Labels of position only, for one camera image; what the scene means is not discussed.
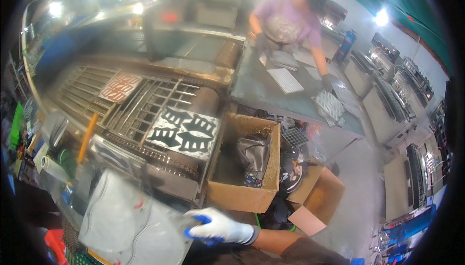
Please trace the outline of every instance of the green hose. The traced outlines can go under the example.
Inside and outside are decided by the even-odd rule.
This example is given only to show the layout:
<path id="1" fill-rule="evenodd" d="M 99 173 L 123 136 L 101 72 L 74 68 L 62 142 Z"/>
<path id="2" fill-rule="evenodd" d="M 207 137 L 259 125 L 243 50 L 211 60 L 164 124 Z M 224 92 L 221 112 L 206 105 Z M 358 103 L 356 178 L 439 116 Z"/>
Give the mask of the green hose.
<path id="1" fill-rule="evenodd" d="M 257 215 L 256 212 L 254 212 L 254 215 L 255 215 L 255 219 L 257 220 L 257 227 L 259 227 L 259 229 L 261 229 L 261 226 L 260 226 L 260 221 L 259 221 L 259 216 Z M 293 232 L 295 231 L 295 225 L 293 224 L 293 227 L 292 229 L 289 230 L 290 232 Z"/>

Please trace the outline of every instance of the blue gas cylinder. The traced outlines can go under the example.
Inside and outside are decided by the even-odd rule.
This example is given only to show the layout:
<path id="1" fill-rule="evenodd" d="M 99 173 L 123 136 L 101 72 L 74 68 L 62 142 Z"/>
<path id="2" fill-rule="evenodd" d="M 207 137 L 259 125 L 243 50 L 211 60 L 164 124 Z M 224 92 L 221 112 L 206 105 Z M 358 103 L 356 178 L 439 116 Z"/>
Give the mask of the blue gas cylinder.
<path id="1" fill-rule="evenodd" d="M 354 32 L 347 31 L 347 35 L 344 38 L 344 41 L 342 42 L 336 54 L 334 55 L 334 59 L 337 62 L 341 63 L 344 61 L 344 59 L 346 59 L 346 56 L 349 53 L 350 48 L 352 48 L 352 45 L 356 39 L 357 39 L 357 36 L 355 35 Z"/>

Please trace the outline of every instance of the gray glove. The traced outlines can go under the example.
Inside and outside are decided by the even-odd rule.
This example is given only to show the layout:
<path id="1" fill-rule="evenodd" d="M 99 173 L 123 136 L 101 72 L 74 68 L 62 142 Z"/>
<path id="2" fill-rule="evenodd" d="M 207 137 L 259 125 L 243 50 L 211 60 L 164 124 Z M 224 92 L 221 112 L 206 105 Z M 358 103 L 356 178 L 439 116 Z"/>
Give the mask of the gray glove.
<path id="1" fill-rule="evenodd" d="M 329 74 L 321 76 L 321 85 L 323 86 L 323 89 L 325 91 L 329 93 L 332 92 L 333 85 L 331 84 L 331 79 L 329 78 Z"/>
<path id="2" fill-rule="evenodd" d="M 259 56 L 264 52 L 267 58 L 270 58 L 270 48 L 268 47 L 268 39 L 264 33 L 257 34 L 257 40 L 255 41 L 255 47 L 259 51 Z"/>

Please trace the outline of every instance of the blue container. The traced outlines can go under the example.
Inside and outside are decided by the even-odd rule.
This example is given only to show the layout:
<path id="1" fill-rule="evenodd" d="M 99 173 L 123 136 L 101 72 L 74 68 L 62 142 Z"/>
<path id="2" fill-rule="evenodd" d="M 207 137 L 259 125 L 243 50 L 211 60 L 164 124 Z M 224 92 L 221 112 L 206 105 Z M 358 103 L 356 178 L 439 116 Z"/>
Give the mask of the blue container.
<path id="1" fill-rule="evenodd" d="M 344 41 L 342 42 L 336 54 L 334 55 L 334 59 L 338 63 L 341 63 L 344 61 L 344 59 L 346 59 L 346 56 L 348 55 L 356 39 L 357 39 L 357 36 L 353 32 L 347 31 L 347 35 L 344 38 Z"/>
<path id="2" fill-rule="evenodd" d="M 352 259 L 350 265 L 365 265 L 365 258 Z"/>

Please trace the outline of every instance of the orange handle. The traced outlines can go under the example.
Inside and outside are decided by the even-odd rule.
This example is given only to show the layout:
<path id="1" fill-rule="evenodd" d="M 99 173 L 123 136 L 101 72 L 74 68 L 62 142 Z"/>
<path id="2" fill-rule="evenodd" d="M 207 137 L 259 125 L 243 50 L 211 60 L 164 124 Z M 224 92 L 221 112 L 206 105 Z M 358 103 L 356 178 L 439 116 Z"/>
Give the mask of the orange handle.
<path id="1" fill-rule="evenodd" d="M 257 36 L 255 36 L 255 34 L 253 34 L 252 31 L 247 32 L 247 35 L 252 37 L 253 40 L 257 40 Z"/>
<path id="2" fill-rule="evenodd" d="M 90 120 L 89 127 L 87 127 L 87 132 L 84 135 L 82 140 L 81 150 L 79 151 L 78 163 L 81 163 L 84 160 L 85 152 L 87 151 L 87 146 L 89 145 L 90 137 L 92 136 L 93 129 L 97 121 L 99 120 L 99 114 L 94 113 L 92 119 Z"/>

